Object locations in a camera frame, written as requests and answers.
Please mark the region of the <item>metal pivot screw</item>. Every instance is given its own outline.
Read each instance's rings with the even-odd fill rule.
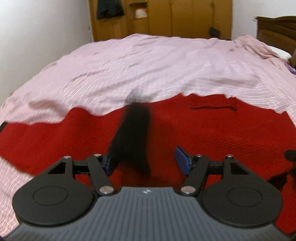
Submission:
[[[99,189],[100,193],[111,194],[114,192],[114,188],[110,186],[103,186]]]
[[[182,193],[185,193],[185,194],[192,194],[194,193],[196,190],[194,187],[191,187],[191,186],[185,186],[185,187],[182,187],[181,188],[181,192]]]

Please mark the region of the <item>white wall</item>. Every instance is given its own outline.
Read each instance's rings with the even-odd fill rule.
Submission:
[[[257,35],[254,16],[296,16],[295,0],[233,0],[232,39],[242,34]]]
[[[0,0],[0,105],[47,64],[91,42],[88,0]]]

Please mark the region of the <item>black cloth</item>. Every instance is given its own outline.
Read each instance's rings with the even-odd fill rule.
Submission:
[[[4,127],[7,125],[7,122],[3,122],[1,125],[0,125],[0,133],[3,131]]]
[[[99,0],[97,19],[123,16],[124,12],[120,0]]]

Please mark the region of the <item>black strap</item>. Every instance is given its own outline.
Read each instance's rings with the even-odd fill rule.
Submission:
[[[296,231],[292,232],[292,233],[289,233],[288,234],[289,237],[292,237],[290,239],[290,241],[296,241]]]
[[[0,125],[0,133],[3,131],[4,127],[6,127],[7,124],[8,124],[8,122],[5,121]]]

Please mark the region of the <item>pillow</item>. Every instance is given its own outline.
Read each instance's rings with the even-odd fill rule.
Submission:
[[[272,51],[274,51],[275,53],[277,53],[279,55],[279,57],[285,61],[289,60],[290,58],[292,58],[292,55],[287,53],[286,51],[283,51],[281,49],[275,48],[273,46],[268,46],[271,48]]]

